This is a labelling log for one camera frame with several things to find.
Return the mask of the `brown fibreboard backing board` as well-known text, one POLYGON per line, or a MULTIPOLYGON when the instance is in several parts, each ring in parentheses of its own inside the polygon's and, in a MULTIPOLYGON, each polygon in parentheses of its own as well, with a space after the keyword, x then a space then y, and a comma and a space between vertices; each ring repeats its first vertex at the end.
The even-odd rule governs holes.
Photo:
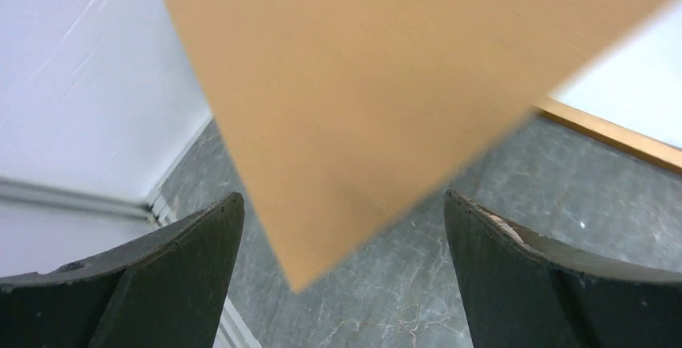
POLYGON ((671 0, 165 0, 290 287, 671 0))

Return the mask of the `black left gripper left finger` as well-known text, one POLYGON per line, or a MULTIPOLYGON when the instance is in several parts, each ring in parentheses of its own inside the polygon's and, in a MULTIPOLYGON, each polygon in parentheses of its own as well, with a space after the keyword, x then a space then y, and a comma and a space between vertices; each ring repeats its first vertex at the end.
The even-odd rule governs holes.
POLYGON ((244 198, 53 272, 1 280, 4 347, 210 347, 244 226, 244 198))

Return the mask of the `golden wooden picture frame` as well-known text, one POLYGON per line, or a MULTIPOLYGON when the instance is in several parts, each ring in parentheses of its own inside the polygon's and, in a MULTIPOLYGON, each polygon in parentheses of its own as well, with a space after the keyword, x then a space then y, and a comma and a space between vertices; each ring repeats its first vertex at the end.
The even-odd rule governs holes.
POLYGON ((551 97, 536 104, 537 115, 595 141, 681 176, 681 149, 590 115, 551 97))

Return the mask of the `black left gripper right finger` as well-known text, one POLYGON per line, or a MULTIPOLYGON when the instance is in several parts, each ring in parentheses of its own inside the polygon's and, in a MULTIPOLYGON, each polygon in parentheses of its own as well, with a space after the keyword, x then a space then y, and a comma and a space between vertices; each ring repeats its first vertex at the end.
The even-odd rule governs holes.
POLYGON ((454 190, 444 223, 475 346, 680 346, 678 272, 574 248, 454 190))

